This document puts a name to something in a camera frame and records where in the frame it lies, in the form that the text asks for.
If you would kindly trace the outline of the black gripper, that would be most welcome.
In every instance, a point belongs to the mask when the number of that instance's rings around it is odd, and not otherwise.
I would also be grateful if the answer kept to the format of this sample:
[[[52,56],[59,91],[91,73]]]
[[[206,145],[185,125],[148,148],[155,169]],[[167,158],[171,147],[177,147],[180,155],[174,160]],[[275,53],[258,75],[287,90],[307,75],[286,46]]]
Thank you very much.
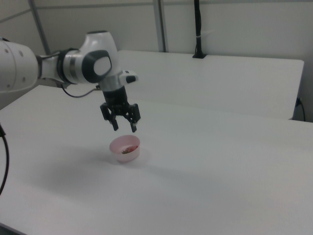
[[[137,130],[137,123],[141,119],[139,106],[129,104],[126,89],[123,86],[115,91],[103,92],[105,103],[100,106],[104,120],[107,120],[114,131],[118,130],[116,116],[125,116],[130,123],[133,133]]]

